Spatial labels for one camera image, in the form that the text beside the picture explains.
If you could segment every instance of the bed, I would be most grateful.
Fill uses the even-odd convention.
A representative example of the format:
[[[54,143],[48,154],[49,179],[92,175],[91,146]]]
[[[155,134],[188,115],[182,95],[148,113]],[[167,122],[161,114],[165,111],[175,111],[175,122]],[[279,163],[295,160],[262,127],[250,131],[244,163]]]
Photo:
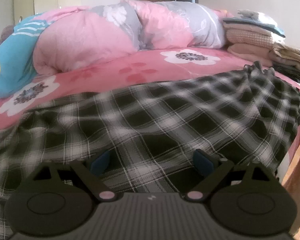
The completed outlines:
[[[180,60],[180,58],[176,57],[180,53],[205,55],[205,57],[208,57],[207,65],[199,65],[195,61],[186,58]],[[25,117],[26,113],[24,114],[24,112],[27,112],[28,109],[36,109],[38,105],[46,107],[47,105],[45,104],[49,104],[49,101],[67,95],[87,91],[105,92],[147,82],[193,79],[231,70],[242,70],[245,64],[251,65],[252,63],[237,58],[222,49],[185,48],[139,51],[129,57],[105,64],[92,65],[52,76],[38,76],[32,83],[15,93],[12,97],[0,100],[0,130],[16,125],[20,118]],[[276,73],[276,76],[290,83],[293,87],[300,89],[300,85],[289,78],[279,73]],[[293,144],[278,168],[277,176],[280,181],[285,176],[299,144],[300,126]],[[37,162],[38,160],[29,162],[33,165],[26,168],[27,172],[24,176],[33,170]],[[0,160],[0,163],[9,168],[3,160]],[[299,177],[300,170],[298,173],[292,174],[288,183],[288,190],[291,189],[295,192],[299,189],[296,188],[298,184],[295,184]],[[0,201],[6,200],[9,194],[11,194],[10,190],[4,190],[3,192],[0,190]],[[11,233],[9,227],[2,223],[2,209],[2,206],[0,206],[0,239]]]

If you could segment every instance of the logo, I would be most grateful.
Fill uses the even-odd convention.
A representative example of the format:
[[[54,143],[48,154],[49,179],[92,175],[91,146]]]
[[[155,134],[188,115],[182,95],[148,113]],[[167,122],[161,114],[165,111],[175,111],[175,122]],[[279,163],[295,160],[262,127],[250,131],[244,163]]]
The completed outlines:
[[[151,197],[148,197],[149,200],[154,200],[155,198],[157,198],[157,197],[154,195],[151,195]]]

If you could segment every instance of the ribbed black surface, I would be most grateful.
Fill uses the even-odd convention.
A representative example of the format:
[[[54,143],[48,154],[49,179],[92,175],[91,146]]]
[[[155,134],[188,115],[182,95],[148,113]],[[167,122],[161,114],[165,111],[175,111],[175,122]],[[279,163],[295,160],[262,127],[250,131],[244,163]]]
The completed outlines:
[[[11,240],[37,237],[16,234]],[[81,227],[53,240],[292,240],[287,234],[272,237],[239,236],[222,228],[202,204],[182,200],[178,193],[125,193],[113,203],[102,203]]]

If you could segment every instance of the white flower print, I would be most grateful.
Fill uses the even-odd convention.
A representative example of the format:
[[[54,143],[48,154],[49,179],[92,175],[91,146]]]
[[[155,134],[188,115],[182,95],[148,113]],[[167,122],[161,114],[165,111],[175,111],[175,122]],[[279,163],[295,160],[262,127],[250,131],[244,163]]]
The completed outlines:
[[[184,49],[181,51],[166,51],[161,52],[161,55],[166,56],[165,61],[184,64],[184,63],[195,63],[199,65],[213,65],[216,61],[220,60],[218,57],[203,55],[200,52],[191,49]]]
[[[124,24],[127,18],[126,16],[127,11],[123,6],[105,6],[103,9],[103,17],[105,17],[108,22],[112,22],[118,27]]]
[[[30,83],[16,92],[12,98],[0,107],[0,114],[7,112],[7,116],[13,116],[30,106],[37,98],[43,98],[59,87],[54,83],[56,76],[51,76],[38,83]]]

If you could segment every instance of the blue pad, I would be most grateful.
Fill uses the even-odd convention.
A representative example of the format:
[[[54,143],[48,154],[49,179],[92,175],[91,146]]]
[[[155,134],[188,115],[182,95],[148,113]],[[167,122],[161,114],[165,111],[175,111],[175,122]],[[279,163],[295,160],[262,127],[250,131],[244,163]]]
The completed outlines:
[[[108,168],[110,163],[110,152],[106,151],[96,158],[90,165],[90,172],[99,177]]]
[[[193,154],[193,164],[199,174],[206,178],[218,167],[218,160],[197,149]]]

